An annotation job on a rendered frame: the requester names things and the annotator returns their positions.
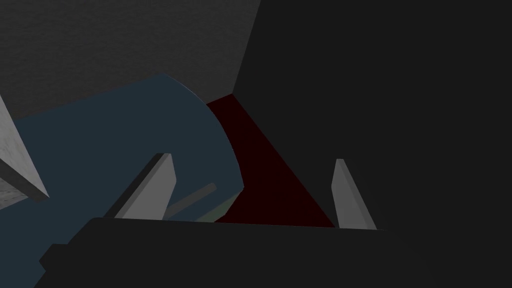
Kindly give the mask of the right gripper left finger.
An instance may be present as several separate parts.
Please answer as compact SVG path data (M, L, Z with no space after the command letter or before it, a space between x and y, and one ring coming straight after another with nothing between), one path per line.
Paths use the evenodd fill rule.
M104 217L163 220L176 183L172 155L156 153Z

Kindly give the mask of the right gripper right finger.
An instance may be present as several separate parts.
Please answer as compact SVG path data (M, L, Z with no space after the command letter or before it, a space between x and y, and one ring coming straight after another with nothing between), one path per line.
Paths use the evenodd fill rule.
M344 159L335 162L331 191L340 228L377 229Z

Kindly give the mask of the dark blue rounded slab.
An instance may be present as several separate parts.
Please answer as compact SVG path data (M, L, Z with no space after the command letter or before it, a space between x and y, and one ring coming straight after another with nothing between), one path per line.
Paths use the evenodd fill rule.
M0 210L0 288L34 288L39 260L103 217L157 153L172 157L169 204L215 191L173 217L194 221L244 187L225 130L193 92L166 74L16 120L49 198Z

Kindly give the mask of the grey angular block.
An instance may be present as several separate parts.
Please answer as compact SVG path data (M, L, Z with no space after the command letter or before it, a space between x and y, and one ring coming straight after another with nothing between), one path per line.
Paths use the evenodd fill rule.
M0 96L0 210L25 199L49 198L13 119Z

